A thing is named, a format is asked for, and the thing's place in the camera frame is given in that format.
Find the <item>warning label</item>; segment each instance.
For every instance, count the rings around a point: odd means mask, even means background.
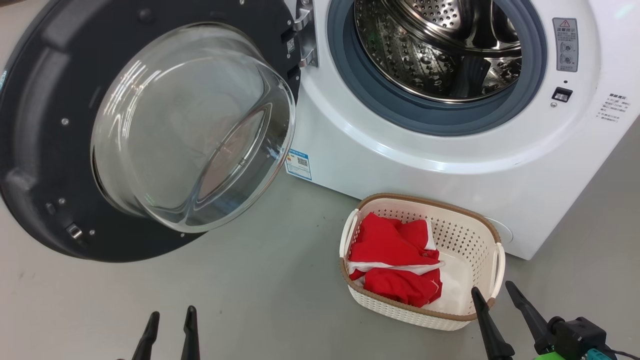
[[[629,106],[631,106],[631,103],[626,96],[611,93],[600,105],[596,116],[601,120],[619,122],[623,114],[629,109]]]
[[[575,19],[554,17],[557,66],[559,71],[578,71],[578,22]]]
[[[311,180],[311,166],[309,156],[304,152],[289,150],[287,154],[287,172],[291,175]]]

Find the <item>laundry basket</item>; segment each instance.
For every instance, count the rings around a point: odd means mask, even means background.
[[[347,273],[351,244],[360,222],[369,214],[398,218],[402,222],[427,221],[440,260],[442,296],[423,307],[414,307],[364,290]],[[476,319],[471,289],[477,286],[491,307],[502,286],[505,255],[500,236],[487,219],[456,206],[391,193],[364,199],[347,219],[340,241],[340,269],[353,298],[367,309],[414,325],[453,331]]]

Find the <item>basket handle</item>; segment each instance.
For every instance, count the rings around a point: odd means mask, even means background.
[[[355,209],[349,214],[347,217],[347,221],[344,222],[344,228],[342,229],[342,236],[340,237],[340,257],[344,258],[347,256],[347,250],[351,245],[351,238],[353,237],[353,232],[355,231],[356,224],[358,222],[358,214],[360,210]]]
[[[498,263],[495,269],[495,280],[493,282],[493,291],[491,294],[492,298],[497,298],[498,293],[500,292],[500,288],[502,287],[502,280],[504,279],[504,267],[507,262],[507,255],[504,253],[504,248],[501,243],[496,243],[497,249],[495,251],[498,255]]]

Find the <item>stainless steel drum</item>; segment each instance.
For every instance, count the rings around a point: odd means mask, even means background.
[[[355,24],[378,70],[419,97],[476,101],[520,75],[518,35],[492,0],[356,0]]]

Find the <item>gray floor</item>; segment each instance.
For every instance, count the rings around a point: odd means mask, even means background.
[[[636,308],[640,299],[639,125],[620,143],[536,257],[532,261],[509,257],[506,270],[506,279],[515,281],[543,316],[571,320],[584,316],[607,331],[612,348],[635,353],[640,353]],[[377,315],[351,299],[338,271],[337,241],[344,218],[356,203],[281,174],[243,223],[224,230],[253,227],[263,232],[258,243],[247,240],[245,245],[247,250],[263,253],[264,263],[244,270],[247,275],[259,273],[257,277],[236,278],[246,296],[253,297],[245,299],[252,305],[238,307],[238,317],[224,319],[236,329],[234,336],[251,345],[228,348],[225,341],[214,338],[207,341],[209,351],[222,351],[226,354],[220,358],[229,359],[484,357],[475,322],[457,332],[432,331]],[[261,271],[263,266],[269,270]],[[268,295],[265,303],[260,291],[275,297]],[[506,291],[501,292],[492,316],[516,349],[516,358],[535,357],[531,336]]]
[[[547,318],[584,316],[608,332],[610,346],[637,354],[639,154],[640,122],[536,257],[509,258],[506,270]],[[283,173],[237,220],[129,264],[62,256],[5,222],[0,359],[129,359],[155,310],[153,360],[179,359],[188,305],[198,309],[203,360],[484,359],[476,323],[423,329],[351,298],[338,243],[357,202]],[[492,315],[516,359],[534,358],[506,291]]]

